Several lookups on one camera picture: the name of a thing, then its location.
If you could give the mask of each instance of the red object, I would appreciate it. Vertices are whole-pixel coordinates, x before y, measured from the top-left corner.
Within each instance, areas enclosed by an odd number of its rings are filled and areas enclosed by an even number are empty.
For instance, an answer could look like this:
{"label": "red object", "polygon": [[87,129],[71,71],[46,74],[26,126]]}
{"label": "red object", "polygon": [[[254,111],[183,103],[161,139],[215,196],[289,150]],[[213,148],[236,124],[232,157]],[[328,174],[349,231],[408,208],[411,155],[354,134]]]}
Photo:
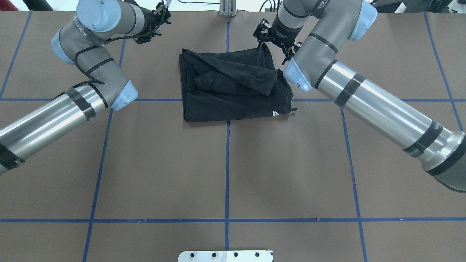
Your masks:
{"label": "red object", "polygon": [[0,11],[18,11],[9,0],[0,0]]}

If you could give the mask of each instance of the light blue joint cap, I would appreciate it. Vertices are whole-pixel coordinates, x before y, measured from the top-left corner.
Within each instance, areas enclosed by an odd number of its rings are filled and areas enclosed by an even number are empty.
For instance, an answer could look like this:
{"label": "light blue joint cap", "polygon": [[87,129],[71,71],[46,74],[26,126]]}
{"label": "light blue joint cap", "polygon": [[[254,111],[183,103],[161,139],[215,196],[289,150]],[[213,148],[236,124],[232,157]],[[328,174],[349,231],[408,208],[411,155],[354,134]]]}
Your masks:
{"label": "light blue joint cap", "polygon": [[369,30],[374,21],[377,18],[377,9],[370,3],[363,0],[361,12],[359,12],[359,18],[357,19],[354,31],[349,37],[352,41],[358,41],[361,37]]}
{"label": "light blue joint cap", "polygon": [[129,80],[124,86],[121,93],[116,98],[115,102],[113,102],[111,108],[113,108],[115,111],[118,111],[125,107],[127,104],[133,102],[138,95],[139,93],[137,92],[134,85],[131,83],[131,80]]}
{"label": "light blue joint cap", "polygon": [[65,54],[65,51],[63,51],[62,45],[60,44],[60,32],[62,31],[62,29],[58,30],[58,32],[54,35],[54,37],[50,41],[50,46],[52,47],[52,51],[54,52],[54,54],[63,62],[70,65],[74,65],[75,62],[68,58],[68,56]]}
{"label": "light blue joint cap", "polygon": [[283,72],[283,75],[288,81],[301,88],[304,92],[309,92],[312,88],[311,83],[306,79],[294,58],[291,58],[291,61],[285,69],[285,72]]}
{"label": "light blue joint cap", "polygon": [[117,0],[79,0],[76,13],[87,29],[99,33],[114,29],[121,19]]}

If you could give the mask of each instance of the black garment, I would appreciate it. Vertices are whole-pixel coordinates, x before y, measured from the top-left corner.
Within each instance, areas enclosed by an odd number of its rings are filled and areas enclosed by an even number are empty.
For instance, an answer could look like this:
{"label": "black garment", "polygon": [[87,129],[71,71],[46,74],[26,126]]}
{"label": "black garment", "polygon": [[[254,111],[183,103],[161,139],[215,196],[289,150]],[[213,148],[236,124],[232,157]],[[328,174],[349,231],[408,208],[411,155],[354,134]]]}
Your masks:
{"label": "black garment", "polygon": [[293,92],[265,44],[239,52],[179,55],[185,121],[271,117],[291,111]]}

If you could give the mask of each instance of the robotic arm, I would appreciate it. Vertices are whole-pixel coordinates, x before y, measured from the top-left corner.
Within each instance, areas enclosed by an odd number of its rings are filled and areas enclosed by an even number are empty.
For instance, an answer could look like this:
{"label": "robotic arm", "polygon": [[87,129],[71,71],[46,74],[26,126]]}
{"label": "robotic arm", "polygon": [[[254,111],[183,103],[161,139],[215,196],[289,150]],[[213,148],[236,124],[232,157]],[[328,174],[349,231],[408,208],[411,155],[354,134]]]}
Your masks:
{"label": "robotic arm", "polygon": [[[304,43],[295,42],[309,16],[320,19]],[[335,59],[347,39],[357,41],[377,11],[365,0],[284,0],[272,25],[254,32],[290,61],[284,76],[305,92],[312,87],[419,159],[424,171],[456,192],[466,193],[466,139],[450,131]]]}
{"label": "robotic arm", "polygon": [[[156,10],[139,7],[134,0],[80,0],[76,16],[51,41],[53,52],[75,64],[90,78],[66,89],[48,104],[0,130],[0,175],[19,167],[27,158],[91,120],[109,106],[120,110],[138,96],[135,87],[105,45],[122,38],[138,44],[160,35],[170,24],[163,2]],[[114,34],[132,36],[110,39]]]}

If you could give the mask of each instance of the white bracket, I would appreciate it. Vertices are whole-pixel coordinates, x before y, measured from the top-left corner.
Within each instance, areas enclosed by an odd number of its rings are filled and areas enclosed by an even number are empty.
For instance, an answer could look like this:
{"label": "white bracket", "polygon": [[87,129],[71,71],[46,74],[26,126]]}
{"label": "white bracket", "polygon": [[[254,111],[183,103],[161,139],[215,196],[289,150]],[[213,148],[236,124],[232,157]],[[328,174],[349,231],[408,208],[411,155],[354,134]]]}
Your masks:
{"label": "white bracket", "polygon": [[184,251],[178,262],[274,262],[270,250]]}
{"label": "white bracket", "polygon": [[236,0],[220,0],[220,16],[236,16]]}

